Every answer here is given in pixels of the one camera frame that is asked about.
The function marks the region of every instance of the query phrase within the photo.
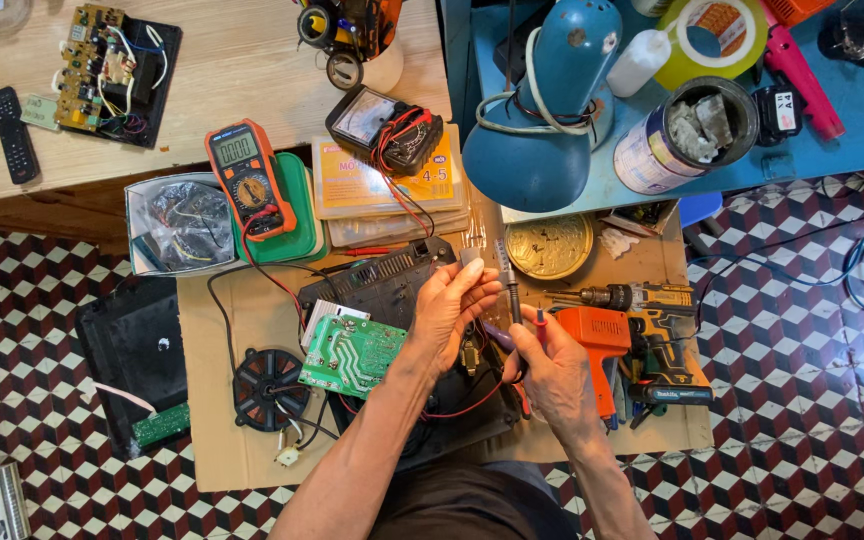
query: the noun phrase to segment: green plastic container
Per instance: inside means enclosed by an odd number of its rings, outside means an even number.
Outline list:
[[[312,212],[312,176],[306,169],[306,165],[293,153],[280,152],[275,157],[278,168],[275,176],[285,179],[285,185],[279,187],[282,197],[292,204],[292,212],[295,213],[295,229],[285,232],[262,242],[246,240],[252,257],[258,264],[281,263],[284,261],[318,261],[329,253],[329,240],[326,237],[326,226],[315,218]],[[232,228],[236,238],[242,234],[235,221]],[[314,251],[321,239],[321,247]],[[235,251],[239,259],[247,261],[242,251],[242,243],[235,244]]]

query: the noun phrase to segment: checkered tile floor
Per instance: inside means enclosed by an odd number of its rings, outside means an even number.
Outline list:
[[[864,216],[864,175],[823,181],[834,199],[822,180],[726,199],[715,217],[726,231],[706,243],[746,253]],[[864,222],[762,256],[827,280],[863,235]],[[692,285],[725,265],[691,265]],[[188,438],[112,457],[73,317],[128,275],[127,261],[86,243],[0,233],[0,463],[18,463],[34,536],[263,537],[294,486],[200,493]],[[649,523],[661,538],[864,537],[864,311],[842,285],[789,284],[750,263],[724,275],[699,334],[720,396],[715,446],[616,458]],[[592,537],[568,464],[542,467],[576,532]]]

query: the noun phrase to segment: cardboard sheet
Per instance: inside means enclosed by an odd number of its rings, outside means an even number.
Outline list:
[[[499,222],[498,207],[472,191],[475,234],[451,233],[443,237],[453,248],[474,246],[486,265],[498,266],[493,242],[500,238],[504,227]],[[522,276],[522,302],[549,307],[551,302],[543,289],[579,289],[587,285],[611,283],[664,282],[687,284],[686,258],[678,214],[662,236],[643,238],[631,251],[612,260],[597,243],[582,267],[563,280],[540,281]],[[599,224],[594,233],[598,235]],[[315,263],[317,267],[338,264],[349,258],[332,254]],[[305,272],[279,270],[272,273],[293,290],[313,283]],[[299,460],[289,468],[275,462],[279,436],[260,433],[234,423],[232,370],[226,345],[222,314],[206,289],[206,277],[184,277],[177,280],[179,322],[186,351],[189,407],[192,418],[192,444],[195,452],[196,481],[199,491],[245,489],[300,483],[319,459],[331,447],[332,440],[319,434]],[[299,353],[297,319],[292,300],[254,270],[243,270],[215,280],[215,291],[229,313],[232,324],[233,350],[236,362],[245,350],[280,348]],[[699,359],[695,341],[687,344],[693,359]],[[701,373],[694,364],[693,373]],[[319,412],[321,390],[303,415],[315,419]],[[336,432],[328,408],[322,425]],[[295,438],[289,429],[290,443]],[[608,440],[614,452],[639,454],[705,448],[713,445],[709,410],[702,406],[673,405],[662,417],[650,418],[635,431],[621,426]],[[525,460],[534,462],[562,461],[566,454],[547,423],[522,421],[515,428],[478,445],[464,448],[457,459],[475,462],[495,460]]]

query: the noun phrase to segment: remote control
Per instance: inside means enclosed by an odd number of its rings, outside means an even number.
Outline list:
[[[8,174],[13,184],[25,184],[39,176],[39,162],[32,149],[29,128],[22,122],[22,106],[11,86],[0,90],[0,140],[6,153]]]

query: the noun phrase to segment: yellow drill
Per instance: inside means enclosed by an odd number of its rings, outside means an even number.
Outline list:
[[[658,371],[642,374],[629,386],[631,399],[647,404],[708,405],[712,388],[694,384],[682,341],[692,335],[699,306],[692,287],[666,283],[611,283],[578,291],[546,290],[550,296],[577,296],[582,304],[629,313],[631,351],[644,358],[651,351]]]

